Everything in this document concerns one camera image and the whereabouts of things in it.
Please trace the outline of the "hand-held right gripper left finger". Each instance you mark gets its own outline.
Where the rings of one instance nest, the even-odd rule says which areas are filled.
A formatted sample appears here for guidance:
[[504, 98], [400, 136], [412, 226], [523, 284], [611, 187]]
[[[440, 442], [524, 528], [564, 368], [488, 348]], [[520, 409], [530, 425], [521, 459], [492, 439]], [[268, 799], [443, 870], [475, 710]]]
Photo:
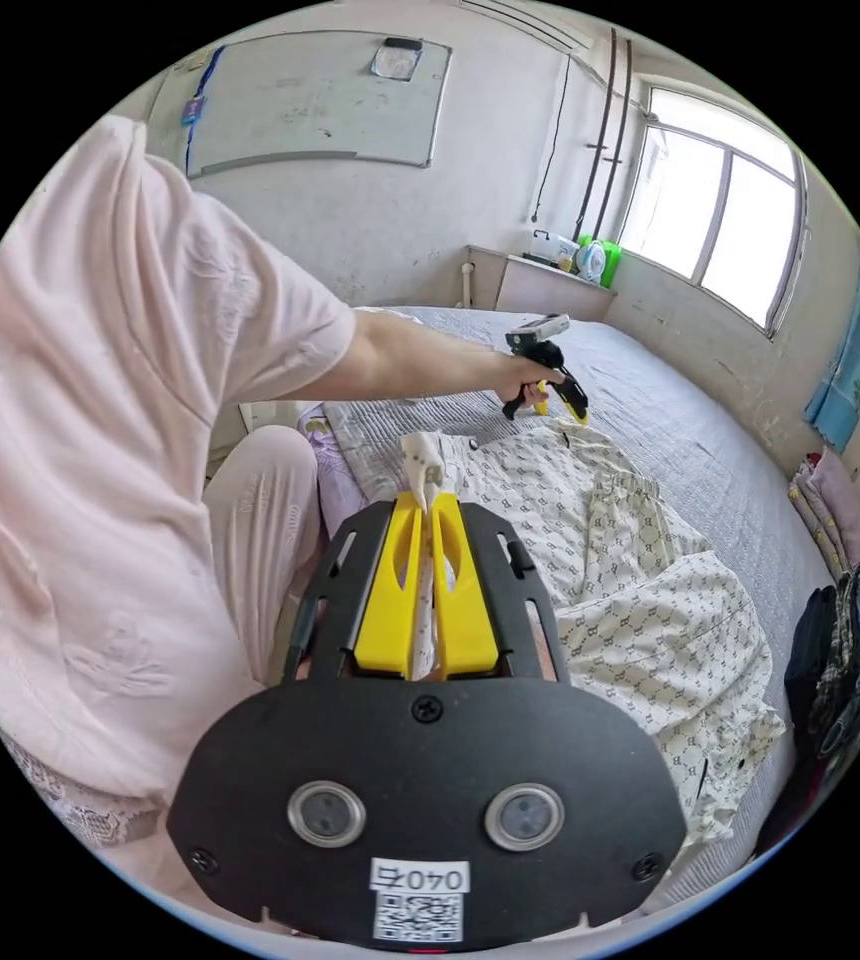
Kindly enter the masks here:
[[361, 672], [409, 672], [420, 599], [424, 511], [411, 492], [392, 505], [354, 647]]

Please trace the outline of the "person's left hand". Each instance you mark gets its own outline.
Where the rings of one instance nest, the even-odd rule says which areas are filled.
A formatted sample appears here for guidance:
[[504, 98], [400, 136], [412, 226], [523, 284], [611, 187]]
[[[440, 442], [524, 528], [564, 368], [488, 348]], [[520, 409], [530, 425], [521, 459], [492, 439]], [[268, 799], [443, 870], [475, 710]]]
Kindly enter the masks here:
[[528, 360], [525, 357], [510, 354], [498, 354], [499, 372], [493, 387], [497, 397], [503, 403], [522, 398], [521, 407], [533, 407], [533, 387], [540, 381], [547, 384], [560, 382], [562, 377], [555, 371]]

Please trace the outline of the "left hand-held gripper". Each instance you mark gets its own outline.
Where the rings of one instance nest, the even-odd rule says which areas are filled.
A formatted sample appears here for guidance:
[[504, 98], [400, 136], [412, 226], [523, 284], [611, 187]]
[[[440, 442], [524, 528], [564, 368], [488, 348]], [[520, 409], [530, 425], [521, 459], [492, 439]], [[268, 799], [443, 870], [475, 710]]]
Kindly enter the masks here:
[[[585, 425], [589, 414], [588, 396], [565, 366], [561, 348], [553, 341], [508, 341], [508, 346], [513, 355], [525, 357], [562, 377], [560, 382], [552, 382], [549, 386], [556, 392], [570, 416], [577, 423]], [[533, 412], [541, 417], [549, 414], [547, 387], [545, 381], [540, 381], [533, 387]]]

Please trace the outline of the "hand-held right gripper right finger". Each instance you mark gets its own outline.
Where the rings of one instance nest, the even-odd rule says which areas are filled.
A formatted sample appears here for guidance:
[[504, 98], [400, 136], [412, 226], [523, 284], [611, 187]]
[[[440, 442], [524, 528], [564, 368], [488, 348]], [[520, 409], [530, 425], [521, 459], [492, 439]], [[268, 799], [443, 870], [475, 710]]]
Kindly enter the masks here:
[[443, 673], [491, 673], [498, 646], [460, 505], [436, 496], [429, 513], [437, 660]]

